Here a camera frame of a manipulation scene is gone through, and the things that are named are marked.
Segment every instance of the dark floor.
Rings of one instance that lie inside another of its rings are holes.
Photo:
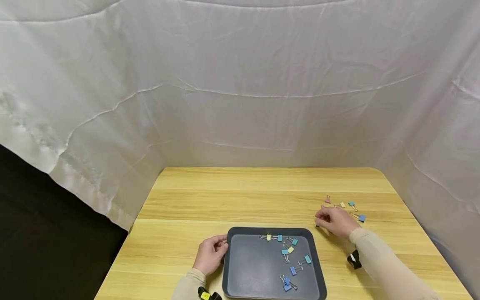
[[[0,299],[93,299],[127,232],[3,146],[0,157]]]

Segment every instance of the black wrist tracker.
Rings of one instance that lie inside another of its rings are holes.
[[[222,300],[222,297],[217,292],[210,294],[204,287],[198,288],[198,296],[202,300]]]
[[[352,265],[354,270],[360,269],[361,268],[361,263],[360,263],[360,255],[359,251],[355,250],[352,252],[348,257],[347,261]]]

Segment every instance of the beige sleeve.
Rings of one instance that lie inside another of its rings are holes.
[[[350,234],[360,262],[389,300],[439,300],[440,297],[405,266],[375,233],[358,228]]]
[[[205,275],[197,269],[192,269],[177,283],[172,300],[199,300],[198,288],[200,286],[205,287]]]

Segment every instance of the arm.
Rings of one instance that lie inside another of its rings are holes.
[[[227,235],[218,235],[204,240],[198,246],[197,257],[193,268],[182,277],[175,290],[172,300],[198,300],[198,288],[205,287],[205,279],[215,272],[227,252],[228,244],[224,242]]]
[[[390,300],[439,300],[440,297],[407,268],[376,234],[362,228],[345,210],[326,207],[315,215],[316,225],[349,238],[365,271]]]
[[[198,287],[205,287],[205,278],[201,271],[192,268],[177,283],[172,300],[198,300]]]

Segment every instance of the yellow label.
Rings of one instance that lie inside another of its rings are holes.
[[[207,292],[203,292],[202,295],[200,296],[200,299],[202,300],[210,300],[210,294]]]

